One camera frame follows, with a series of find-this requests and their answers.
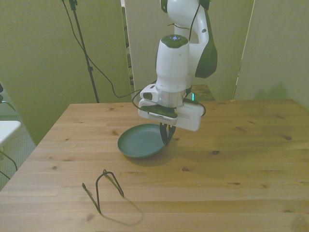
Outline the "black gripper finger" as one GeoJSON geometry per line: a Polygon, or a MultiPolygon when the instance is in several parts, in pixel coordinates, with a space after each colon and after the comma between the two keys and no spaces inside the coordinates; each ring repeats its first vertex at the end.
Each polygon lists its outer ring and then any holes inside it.
{"type": "Polygon", "coordinates": [[[161,135],[162,142],[164,145],[166,145],[168,142],[167,125],[160,123],[159,129],[160,129],[160,135],[161,135]]]}
{"type": "Polygon", "coordinates": [[[168,143],[171,141],[175,131],[176,131],[175,126],[168,125],[168,143]]]}

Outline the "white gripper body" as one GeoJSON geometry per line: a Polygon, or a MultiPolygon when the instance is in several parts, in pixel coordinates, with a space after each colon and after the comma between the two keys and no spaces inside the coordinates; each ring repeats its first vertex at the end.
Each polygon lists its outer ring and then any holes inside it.
{"type": "Polygon", "coordinates": [[[176,108],[167,108],[147,99],[139,102],[139,115],[182,129],[197,131],[202,117],[202,106],[197,101],[184,99],[184,103],[176,108]]]}

